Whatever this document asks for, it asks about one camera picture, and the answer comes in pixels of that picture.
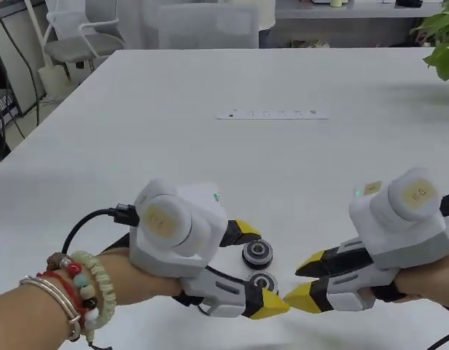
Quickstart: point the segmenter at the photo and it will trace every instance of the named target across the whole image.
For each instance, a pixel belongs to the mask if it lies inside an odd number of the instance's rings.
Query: silver bangle
[[[66,295],[62,293],[53,283],[39,277],[26,276],[24,279],[19,281],[19,284],[30,284],[43,289],[46,293],[51,295],[58,302],[61,308],[63,308],[69,318],[69,324],[74,326],[74,329],[68,339],[70,341],[77,341],[80,338],[82,330],[80,328],[79,320],[81,315],[77,312],[74,305],[72,305]]]

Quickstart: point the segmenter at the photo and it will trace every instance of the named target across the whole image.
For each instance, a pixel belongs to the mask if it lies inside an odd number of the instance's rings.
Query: power strip
[[[301,110],[244,110],[233,109],[216,117],[218,120],[328,120],[329,118],[315,109]]]

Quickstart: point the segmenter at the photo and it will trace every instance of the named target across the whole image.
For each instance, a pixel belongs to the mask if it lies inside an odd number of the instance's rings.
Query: forearm
[[[70,332],[66,313],[43,289],[24,285],[0,295],[0,350],[56,350]]]
[[[395,283],[408,295],[419,295],[449,308],[449,256],[433,264],[401,271]]]

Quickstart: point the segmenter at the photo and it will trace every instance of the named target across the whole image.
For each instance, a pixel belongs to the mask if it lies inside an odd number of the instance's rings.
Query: desk
[[[273,245],[283,294],[312,252],[356,234],[358,183],[429,167],[449,193],[449,83],[427,49],[119,51],[0,165],[0,292],[44,268],[89,211],[131,203],[153,177],[213,180],[231,217]],[[218,121],[238,109],[316,109],[329,120]],[[126,229],[90,222],[71,247]],[[212,265],[246,277],[238,247]],[[449,313],[419,301],[362,313],[214,319],[169,298],[119,308],[99,346],[131,349],[425,349]],[[84,342],[63,349],[86,349]]]

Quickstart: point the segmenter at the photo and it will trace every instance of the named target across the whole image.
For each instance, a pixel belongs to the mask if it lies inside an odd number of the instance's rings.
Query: black bearing
[[[271,245],[260,239],[244,245],[242,258],[247,266],[254,270],[267,268],[273,260],[273,249]]]
[[[256,287],[268,289],[278,294],[278,281],[276,281],[274,275],[268,272],[255,271],[249,275],[248,280]]]

